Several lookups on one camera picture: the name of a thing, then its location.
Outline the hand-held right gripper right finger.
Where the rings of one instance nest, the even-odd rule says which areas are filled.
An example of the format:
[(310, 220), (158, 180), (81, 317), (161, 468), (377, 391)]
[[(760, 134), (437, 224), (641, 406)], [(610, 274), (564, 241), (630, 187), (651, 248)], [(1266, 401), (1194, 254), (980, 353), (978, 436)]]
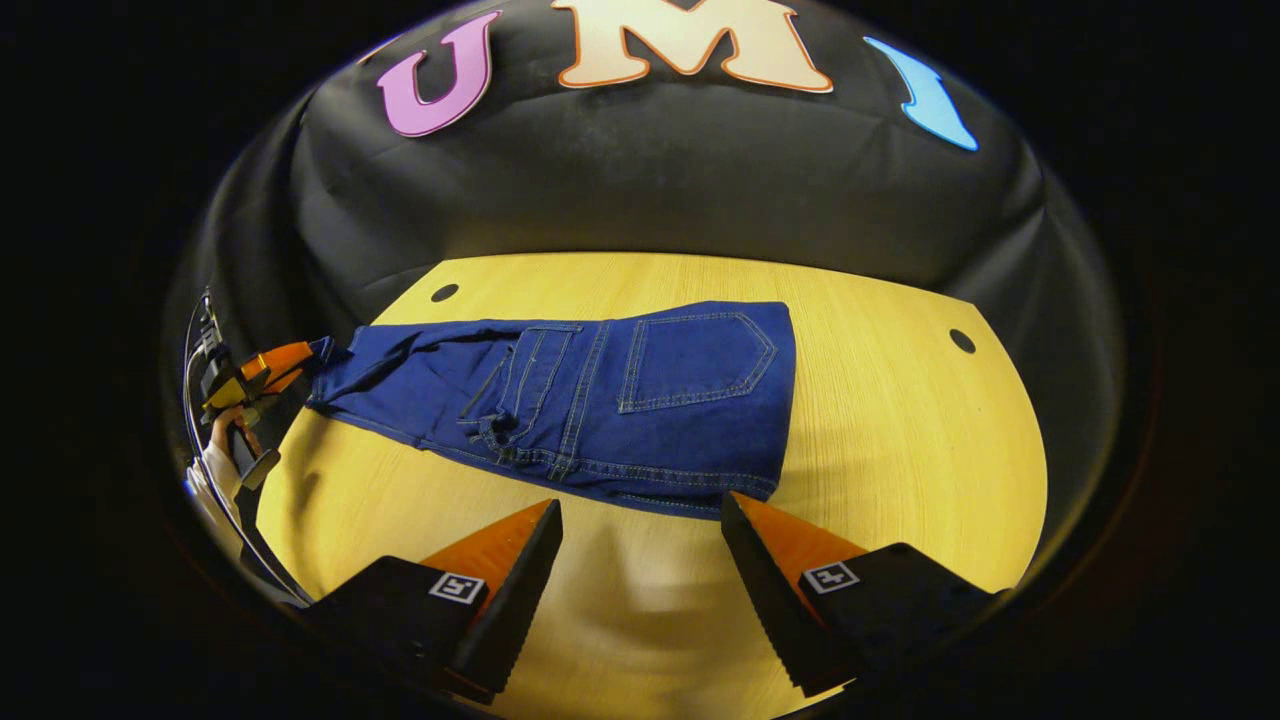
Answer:
[(719, 527), (755, 615), (808, 697), (922, 659), (997, 596), (913, 544), (867, 550), (739, 492)]

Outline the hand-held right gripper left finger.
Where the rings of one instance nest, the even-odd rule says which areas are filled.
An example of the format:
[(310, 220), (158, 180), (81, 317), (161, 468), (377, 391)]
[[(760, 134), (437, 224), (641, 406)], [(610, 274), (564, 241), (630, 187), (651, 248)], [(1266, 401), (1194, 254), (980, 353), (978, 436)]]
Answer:
[(303, 611), (394, 678), (492, 705), (563, 539), (561, 502), (511, 514), (417, 562), (383, 556)]

